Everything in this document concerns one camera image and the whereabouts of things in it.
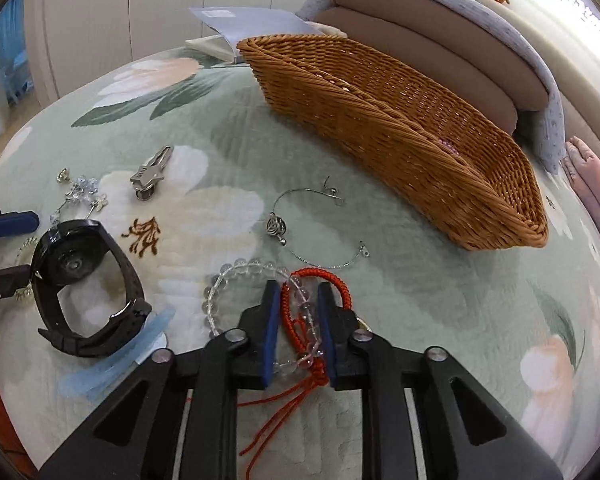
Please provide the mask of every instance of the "watch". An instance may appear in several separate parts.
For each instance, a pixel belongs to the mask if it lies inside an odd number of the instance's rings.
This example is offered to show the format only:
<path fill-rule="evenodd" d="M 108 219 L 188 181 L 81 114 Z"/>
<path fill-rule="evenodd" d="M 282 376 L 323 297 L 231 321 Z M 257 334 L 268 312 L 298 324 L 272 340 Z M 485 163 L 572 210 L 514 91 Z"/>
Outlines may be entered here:
<path fill-rule="evenodd" d="M 108 252 L 120 266 L 126 303 L 95 334 L 81 336 L 67 324 L 58 293 L 67 285 L 89 276 Z M 133 265 L 102 224 L 95 220 L 69 220 L 49 229 L 36 246 L 31 270 L 33 295 L 46 326 L 38 332 L 65 354 L 78 357 L 111 355 L 140 332 L 151 312 Z"/>

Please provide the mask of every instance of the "metal bolt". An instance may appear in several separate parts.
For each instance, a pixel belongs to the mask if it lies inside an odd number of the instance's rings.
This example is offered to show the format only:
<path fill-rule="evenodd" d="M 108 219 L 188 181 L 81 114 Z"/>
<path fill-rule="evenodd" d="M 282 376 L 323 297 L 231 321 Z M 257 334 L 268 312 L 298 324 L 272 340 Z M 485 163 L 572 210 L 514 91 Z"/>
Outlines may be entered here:
<path fill-rule="evenodd" d="M 239 343 L 240 341 L 244 341 L 247 335 L 244 332 L 244 330 L 234 328 L 225 332 L 224 337 L 227 339 L 227 341 L 230 341 L 232 343 Z"/>
<path fill-rule="evenodd" d="M 151 354 L 151 360 L 154 363 L 168 363 L 171 361 L 173 352 L 167 348 L 158 348 L 154 353 Z"/>
<path fill-rule="evenodd" d="M 358 341 L 359 343 L 366 343 L 367 341 L 371 341 L 371 338 L 374 335 L 369 332 L 369 330 L 365 330 L 364 328 L 359 328 L 357 330 L 354 330 L 353 332 L 353 339 L 355 339 L 355 341 Z"/>
<path fill-rule="evenodd" d="M 431 348 L 429 348 L 429 350 L 427 350 L 427 357 L 432 361 L 441 363 L 442 361 L 446 360 L 448 354 L 446 353 L 446 350 L 444 348 L 440 348 L 439 346 L 432 346 Z"/>

